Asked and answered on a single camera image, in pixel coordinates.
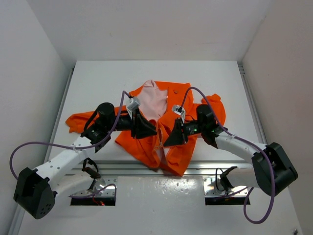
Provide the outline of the orange zip-up jacket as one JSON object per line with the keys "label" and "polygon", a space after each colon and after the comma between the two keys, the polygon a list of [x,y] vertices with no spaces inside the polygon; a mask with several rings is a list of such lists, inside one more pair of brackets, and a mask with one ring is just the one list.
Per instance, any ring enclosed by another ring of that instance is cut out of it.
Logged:
{"label": "orange zip-up jacket", "polygon": [[196,117],[198,104],[194,102],[189,83],[146,81],[138,89],[131,91],[140,101],[140,112],[156,127],[157,135],[144,139],[134,139],[130,131],[122,131],[115,143],[122,147],[149,168],[161,168],[176,176],[186,171],[198,139],[197,135],[188,138],[187,144],[164,147],[178,115],[172,110],[174,105],[182,104],[186,111],[186,120]]}

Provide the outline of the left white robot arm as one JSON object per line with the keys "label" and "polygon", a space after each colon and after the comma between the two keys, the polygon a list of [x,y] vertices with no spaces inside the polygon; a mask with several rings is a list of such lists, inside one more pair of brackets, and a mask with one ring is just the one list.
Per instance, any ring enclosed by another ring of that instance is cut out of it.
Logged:
{"label": "left white robot arm", "polygon": [[98,170],[83,167],[80,174],[62,178],[80,162],[94,163],[93,157],[111,139],[113,131],[130,131],[134,139],[157,134],[156,128],[141,114],[139,105],[115,111],[111,103],[100,104],[88,119],[82,134],[64,151],[34,169],[23,169],[18,177],[13,199],[33,218],[46,216],[57,198],[72,196],[84,187],[91,187],[101,178]]}

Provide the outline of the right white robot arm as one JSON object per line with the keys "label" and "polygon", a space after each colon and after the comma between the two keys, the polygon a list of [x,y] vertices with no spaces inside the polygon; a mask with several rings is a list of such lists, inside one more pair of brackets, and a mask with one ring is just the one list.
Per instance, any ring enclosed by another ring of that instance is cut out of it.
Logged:
{"label": "right white robot arm", "polygon": [[175,105],[173,111],[179,118],[175,119],[165,147],[186,145],[192,137],[201,135],[208,145],[232,153],[251,164],[251,168],[232,166],[225,170],[216,180],[216,186],[223,190],[246,186],[276,196],[298,178],[295,167],[280,144],[248,142],[228,134],[225,128],[218,125],[208,105],[198,106],[197,118],[192,121],[185,121],[182,107]]}

